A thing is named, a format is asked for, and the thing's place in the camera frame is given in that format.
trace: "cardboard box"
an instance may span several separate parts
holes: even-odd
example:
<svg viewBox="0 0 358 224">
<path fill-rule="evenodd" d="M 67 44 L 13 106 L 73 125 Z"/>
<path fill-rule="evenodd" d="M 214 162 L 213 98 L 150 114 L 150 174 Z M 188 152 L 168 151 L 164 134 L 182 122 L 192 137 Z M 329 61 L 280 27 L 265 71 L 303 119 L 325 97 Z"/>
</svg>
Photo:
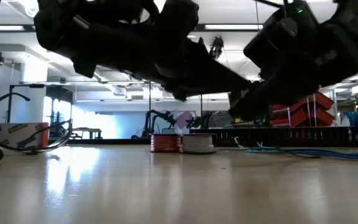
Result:
<svg viewBox="0 0 358 224">
<path fill-rule="evenodd" d="M 38 130 L 47 128 L 48 123 L 0 124 L 0 143 L 11 147 L 22 147 L 23 143 Z M 49 130 L 38 133 L 27 140 L 25 147 L 47 147 Z"/>
</svg>

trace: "table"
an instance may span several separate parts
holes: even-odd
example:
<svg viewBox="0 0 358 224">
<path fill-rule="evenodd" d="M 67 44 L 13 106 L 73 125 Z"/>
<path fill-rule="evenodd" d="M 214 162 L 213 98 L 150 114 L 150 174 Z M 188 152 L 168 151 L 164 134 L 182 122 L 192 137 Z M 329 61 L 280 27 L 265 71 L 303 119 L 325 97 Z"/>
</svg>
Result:
<svg viewBox="0 0 358 224">
<path fill-rule="evenodd" d="M 89 132 L 90 139 L 93 139 L 93 133 L 97 133 L 98 137 L 96 137 L 96 139 L 102 139 L 102 137 L 101 137 L 102 130 L 100 130 L 99 128 L 74 128 L 73 132 L 74 131 L 82 131 L 83 135 L 84 135 L 84 132 Z"/>
</svg>

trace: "cable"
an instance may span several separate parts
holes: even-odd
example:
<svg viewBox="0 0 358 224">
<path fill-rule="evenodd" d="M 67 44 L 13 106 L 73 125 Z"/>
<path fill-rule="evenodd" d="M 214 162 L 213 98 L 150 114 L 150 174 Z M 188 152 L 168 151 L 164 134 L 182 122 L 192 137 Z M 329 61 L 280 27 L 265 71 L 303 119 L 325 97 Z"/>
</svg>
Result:
<svg viewBox="0 0 358 224">
<path fill-rule="evenodd" d="M 259 9 L 258 9 L 257 1 L 255 1 L 255 9 L 256 9 L 256 23 L 258 24 L 258 31 L 259 31 Z"/>
<path fill-rule="evenodd" d="M 161 134 L 160 126 L 157 123 L 155 125 L 157 125 L 158 133 Z"/>
<path fill-rule="evenodd" d="M 288 0 L 283 0 L 284 1 L 284 18 L 287 18 L 287 9 L 288 9 Z"/>
<path fill-rule="evenodd" d="M 187 134 L 182 137 L 181 152 L 185 154 L 212 154 L 214 149 L 211 134 Z"/>
<path fill-rule="evenodd" d="M 59 122 L 59 123 L 53 123 L 53 124 L 51 124 L 51 125 L 50 125 L 49 127 L 47 127 L 47 128 L 43 128 L 43 129 L 41 129 L 41 130 L 36 131 L 34 134 L 32 134 L 30 137 L 28 137 L 28 138 L 24 141 L 22 147 L 25 147 L 25 146 L 29 143 L 29 141 L 31 141 L 31 139 L 32 139 L 33 137 L 35 137 L 36 135 L 38 135 L 39 133 L 42 133 L 42 132 L 44 132 L 44 131 L 47 131 L 47 130 L 52 129 L 52 128 L 57 127 L 57 126 L 63 126 L 65 123 L 69 123 L 69 122 L 70 122 L 70 121 L 63 121 L 63 122 Z"/>
<path fill-rule="evenodd" d="M 243 149 L 245 152 L 250 153 L 265 153 L 265 154 L 291 154 L 293 156 L 315 159 L 320 157 L 336 157 L 341 159 L 357 159 L 358 152 L 335 152 L 324 149 L 283 149 L 280 147 L 265 147 L 262 143 L 257 143 L 257 148 L 246 148 L 241 146 L 238 141 L 238 137 L 234 138 L 234 141 L 239 146 L 240 149 Z"/>
<path fill-rule="evenodd" d="M 140 129 L 138 132 L 136 132 L 136 134 L 134 136 L 137 136 L 143 130 L 144 130 L 144 128 Z"/>
</svg>

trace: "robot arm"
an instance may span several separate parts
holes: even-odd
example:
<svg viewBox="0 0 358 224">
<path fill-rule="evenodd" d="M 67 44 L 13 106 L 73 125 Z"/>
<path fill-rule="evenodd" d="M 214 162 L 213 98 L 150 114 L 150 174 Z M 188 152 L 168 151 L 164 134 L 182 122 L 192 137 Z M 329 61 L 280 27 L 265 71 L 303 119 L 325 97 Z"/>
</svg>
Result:
<svg viewBox="0 0 358 224">
<path fill-rule="evenodd" d="M 230 91 L 230 112 L 243 120 L 358 72 L 358 0 L 336 0 L 322 24 L 306 1 L 258 1 L 278 10 L 244 49 L 261 69 L 254 83 L 215 61 L 202 39 L 187 38 L 198 23 L 192 0 L 167 0 L 161 13 L 153 0 L 39 0 L 34 22 L 40 45 L 70 58 L 77 73 L 92 77 L 102 65 L 157 82 L 179 100 Z M 150 18 L 132 24 L 142 8 Z"/>
<path fill-rule="evenodd" d="M 151 114 L 155 114 L 155 116 L 152 119 L 152 126 L 151 126 L 151 128 L 149 128 L 149 120 L 150 120 Z M 173 118 L 173 115 L 171 114 L 171 112 L 167 111 L 166 113 L 161 113 L 156 110 L 150 110 L 150 111 L 146 112 L 146 121 L 144 124 L 144 130 L 142 132 L 142 137 L 146 138 L 150 134 L 154 133 L 154 125 L 155 125 L 155 120 L 157 118 L 162 118 L 166 122 L 170 123 L 171 126 L 174 126 L 176 124 L 176 120 Z"/>
<path fill-rule="evenodd" d="M 266 113 L 268 105 L 292 104 L 358 73 L 358 0 L 337 4 L 322 24 L 301 0 L 280 7 L 266 21 L 244 49 L 264 81 L 247 91 L 232 91 L 232 115 L 250 120 Z"/>
</svg>

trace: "table surface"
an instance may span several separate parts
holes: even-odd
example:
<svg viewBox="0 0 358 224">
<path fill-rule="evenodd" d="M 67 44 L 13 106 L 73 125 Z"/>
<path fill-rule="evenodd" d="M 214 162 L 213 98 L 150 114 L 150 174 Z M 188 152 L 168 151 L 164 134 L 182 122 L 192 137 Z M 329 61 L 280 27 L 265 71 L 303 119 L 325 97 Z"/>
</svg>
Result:
<svg viewBox="0 0 358 224">
<path fill-rule="evenodd" d="M 148 150 L 7 152 L 0 223 L 358 223 L 358 161 Z"/>
<path fill-rule="evenodd" d="M 73 128 L 73 131 L 90 131 L 94 133 L 101 133 L 102 130 L 99 128 Z"/>
</svg>

